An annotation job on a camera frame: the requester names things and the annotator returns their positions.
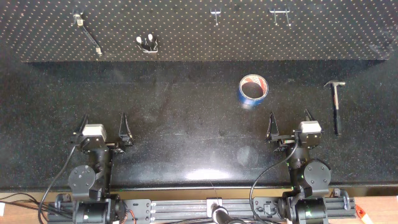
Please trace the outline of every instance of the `black pegboard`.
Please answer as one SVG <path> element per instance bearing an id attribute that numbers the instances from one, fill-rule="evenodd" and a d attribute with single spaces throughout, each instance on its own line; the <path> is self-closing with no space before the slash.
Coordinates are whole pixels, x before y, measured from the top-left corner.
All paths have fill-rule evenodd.
<path id="1" fill-rule="evenodd" d="M 72 60 L 385 59 L 397 48 L 398 2 L 384 1 L 3 1 L 0 41 L 23 62 Z M 87 29 L 104 56 L 76 24 Z M 219 25 L 210 10 L 220 10 Z M 275 25 L 270 9 L 289 9 Z M 136 36 L 159 40 L 156 57 Z"/>

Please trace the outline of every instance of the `black countertop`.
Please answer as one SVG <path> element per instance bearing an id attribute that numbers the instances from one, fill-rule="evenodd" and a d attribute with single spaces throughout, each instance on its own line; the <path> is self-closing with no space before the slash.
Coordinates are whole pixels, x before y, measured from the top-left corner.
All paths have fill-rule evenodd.
<path id="1" fill-rule="evenodd" d="M 375 61 L 65 62 L 3 59 L 0 80 L 0 190 L 43 190 L 70 152 L 72 131 L 85 113 L 116 139 L 122 112 L 135 148 L 114 159 L 112 188 L 247 187 L 281 160 L 265 144 L 269 113 L 290 134 L 309 109 L 321 124 L 313 157 L 332 169 L 331 185 L 398 184 L 396 58 Z M 250 73 L 269 84 L 253 110 L 238 101 Z M 343 135 L 334 137 L 331 80 L 339 88 Z M 75 152 L 55 188 L 67 189 Z M 286 166 L 260 185 L 289 187 Z"/>

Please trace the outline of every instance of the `wooden surface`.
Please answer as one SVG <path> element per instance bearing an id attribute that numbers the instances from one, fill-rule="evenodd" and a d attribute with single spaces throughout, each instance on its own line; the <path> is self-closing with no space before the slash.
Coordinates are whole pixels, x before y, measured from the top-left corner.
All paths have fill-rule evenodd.
<path id="1" fill-rule="evenodd" d="M 397 197 L 357 197 L 356 204 L 362 207 L 374 223 L 398 223 Z M 329 220 L 332 224 L 362 223 L 359 218 Z M 24 208 L 6 205 L 1 224 L 36 224 L 37 212 Z"/>

